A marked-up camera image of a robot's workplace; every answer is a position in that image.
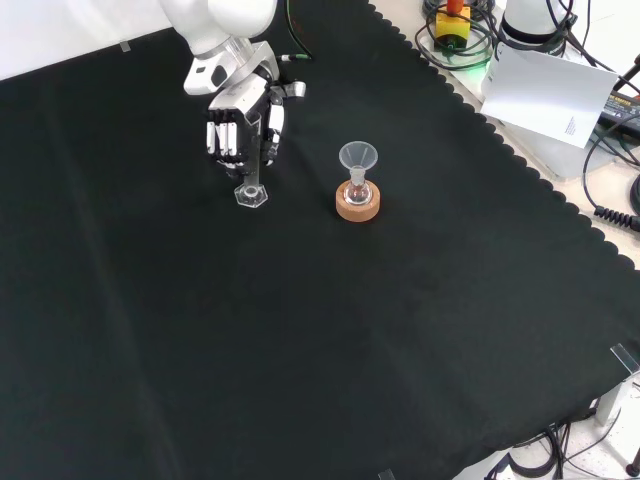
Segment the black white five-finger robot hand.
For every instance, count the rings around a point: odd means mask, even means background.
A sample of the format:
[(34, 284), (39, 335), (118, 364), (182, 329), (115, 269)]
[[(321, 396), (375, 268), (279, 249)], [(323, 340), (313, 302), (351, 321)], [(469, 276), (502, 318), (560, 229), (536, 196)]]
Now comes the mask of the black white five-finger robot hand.
[(285, 127), (285, 102), (305, 94), (302, 81), (282, 83), (257, 73), (223, 89), (208, 107), (207, 154), (234, 177), (272, 164)]

